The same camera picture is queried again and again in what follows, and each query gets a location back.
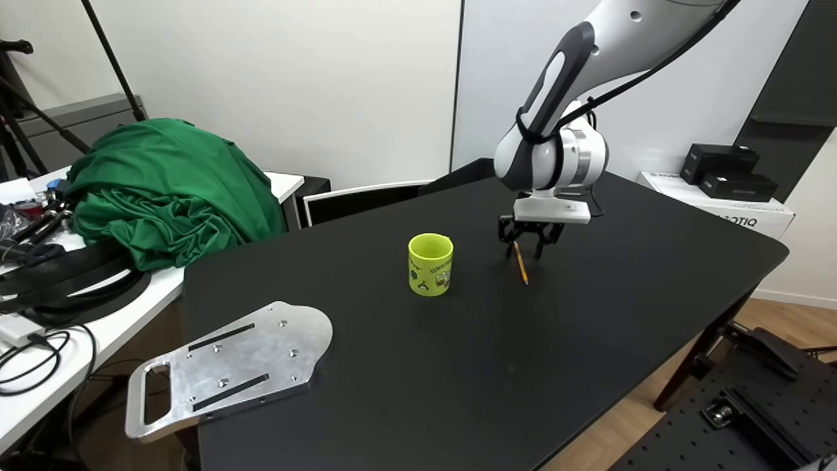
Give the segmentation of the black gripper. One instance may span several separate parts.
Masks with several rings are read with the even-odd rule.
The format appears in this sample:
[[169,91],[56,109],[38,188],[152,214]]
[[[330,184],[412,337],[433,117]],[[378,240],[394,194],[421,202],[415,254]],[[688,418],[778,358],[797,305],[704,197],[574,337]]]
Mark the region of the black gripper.
[[534,251],[534,258],[540,258],[544,251],[548,245],[557,244],[557,237],[563,235],[565,224],[563,223],[522,223],[522,220],[514,220],[512,214],[502,214],[496,220],[496,234],[498,234],[498,240],[502,240],[502,257],[504,258],[512,258],[514,257],[514,240],[519,235],[536,235],[536,251]]

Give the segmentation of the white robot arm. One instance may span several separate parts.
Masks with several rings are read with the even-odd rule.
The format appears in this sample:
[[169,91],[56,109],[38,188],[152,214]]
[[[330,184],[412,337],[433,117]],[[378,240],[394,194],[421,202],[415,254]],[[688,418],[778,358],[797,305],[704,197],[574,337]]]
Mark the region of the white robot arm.
[[514,192],[496,223],[504,254],[522,234],[536,251],[591,210],[565,192],[591,188],[610,159],[593,109],[699,45],[740,0],[599,0],[565,31],[493,150],[493,176]]

